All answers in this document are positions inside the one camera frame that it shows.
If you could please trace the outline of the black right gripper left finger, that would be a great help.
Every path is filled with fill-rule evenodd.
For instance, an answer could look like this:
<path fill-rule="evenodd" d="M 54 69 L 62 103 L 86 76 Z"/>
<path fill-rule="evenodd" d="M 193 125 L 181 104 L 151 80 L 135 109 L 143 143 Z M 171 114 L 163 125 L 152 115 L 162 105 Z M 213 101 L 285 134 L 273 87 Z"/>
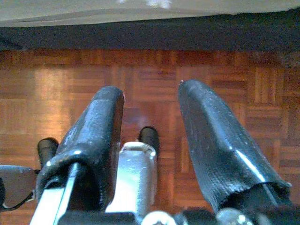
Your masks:
<path fill-rule="evenodd" d="M 56 153 L 42 157 L 38 205 L 30 225 L 58 225 L 65 214 L 77 210 L 106 210 L 116 187 L 123 105 L 120 89 L 101 88 Z"/>

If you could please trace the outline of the bed with grey floral sheet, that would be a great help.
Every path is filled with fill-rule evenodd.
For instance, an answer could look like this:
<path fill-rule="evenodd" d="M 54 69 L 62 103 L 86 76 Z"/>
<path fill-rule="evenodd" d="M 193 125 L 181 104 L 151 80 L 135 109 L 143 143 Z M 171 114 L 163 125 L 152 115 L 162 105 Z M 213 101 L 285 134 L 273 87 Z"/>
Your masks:
<path fill-rule="evenodd" d="M 0 0 L 0 51 L 300 51 L 300 0 Z"/>

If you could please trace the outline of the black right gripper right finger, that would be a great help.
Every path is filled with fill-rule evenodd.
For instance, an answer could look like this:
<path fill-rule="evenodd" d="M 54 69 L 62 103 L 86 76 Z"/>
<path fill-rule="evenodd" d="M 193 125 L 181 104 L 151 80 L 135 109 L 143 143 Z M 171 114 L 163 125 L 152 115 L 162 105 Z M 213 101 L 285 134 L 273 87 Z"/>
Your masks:
<path fill-rule="evenodd" d="M 186 80 L 178 96 L 197 181 L 214 211 L 291 204 L 290 183 L 212 89 Z"/>

